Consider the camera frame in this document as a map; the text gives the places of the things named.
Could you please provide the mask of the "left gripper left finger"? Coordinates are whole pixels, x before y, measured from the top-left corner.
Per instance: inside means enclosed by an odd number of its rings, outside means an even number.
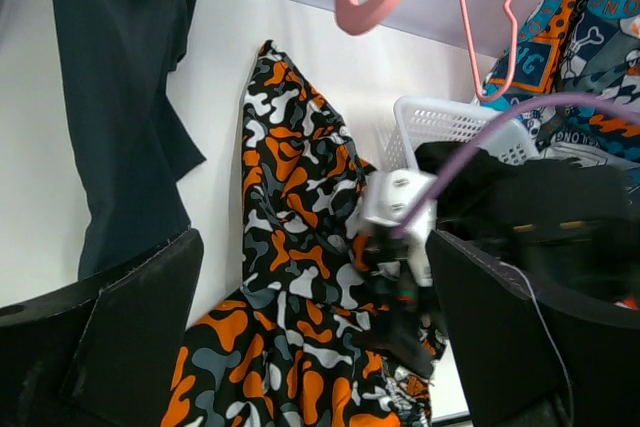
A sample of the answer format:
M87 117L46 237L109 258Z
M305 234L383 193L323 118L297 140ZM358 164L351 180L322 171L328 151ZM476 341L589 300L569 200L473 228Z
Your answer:
M2 425L159 425L202 258L189 229L144 261L3 307Z

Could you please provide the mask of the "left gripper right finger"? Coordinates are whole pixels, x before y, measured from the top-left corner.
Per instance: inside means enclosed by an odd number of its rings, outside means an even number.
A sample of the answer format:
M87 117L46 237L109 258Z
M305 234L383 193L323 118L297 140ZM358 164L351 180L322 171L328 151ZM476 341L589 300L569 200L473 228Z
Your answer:
M472 422L639 423L639 314L515 268L442 231L427 253Z

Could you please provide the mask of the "orange black camouflage shorts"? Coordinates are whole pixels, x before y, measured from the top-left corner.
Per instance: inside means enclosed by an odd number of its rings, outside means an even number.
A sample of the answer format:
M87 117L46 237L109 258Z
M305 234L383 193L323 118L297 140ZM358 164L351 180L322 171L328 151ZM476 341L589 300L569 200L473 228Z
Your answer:
M357 347L389 311L357 228L371 166L272 41L242 109L241 287L185 334L166 426L427 426L429 382Z

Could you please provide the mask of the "dark navy sport shorts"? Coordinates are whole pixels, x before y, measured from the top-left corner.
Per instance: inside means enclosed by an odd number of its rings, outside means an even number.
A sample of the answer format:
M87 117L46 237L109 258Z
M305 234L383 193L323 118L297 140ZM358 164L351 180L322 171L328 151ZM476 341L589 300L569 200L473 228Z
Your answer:
M78 275L190 224L177 184L204 161L170 103L196 0L53 0L70 140L90 222Z

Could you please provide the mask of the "thin pink wire hanger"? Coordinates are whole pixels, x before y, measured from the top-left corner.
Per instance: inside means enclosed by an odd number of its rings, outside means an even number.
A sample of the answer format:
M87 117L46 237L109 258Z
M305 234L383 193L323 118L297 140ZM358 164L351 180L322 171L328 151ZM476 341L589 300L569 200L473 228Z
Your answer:
M514 0L458 1L475 95L480 101L492 102L506 92L515 76L519 26L512 8ZM477 55L500 52L507 54L505 77L497 89L487 90L484 87L485 77L480 74Z

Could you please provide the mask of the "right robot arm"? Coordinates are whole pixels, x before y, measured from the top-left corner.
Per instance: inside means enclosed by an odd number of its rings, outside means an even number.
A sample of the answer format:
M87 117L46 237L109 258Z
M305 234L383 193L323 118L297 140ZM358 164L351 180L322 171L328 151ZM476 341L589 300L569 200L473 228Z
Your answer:
M527 273L607 302L639 299L629 178L574 159L472 161L438 199L440 229Z

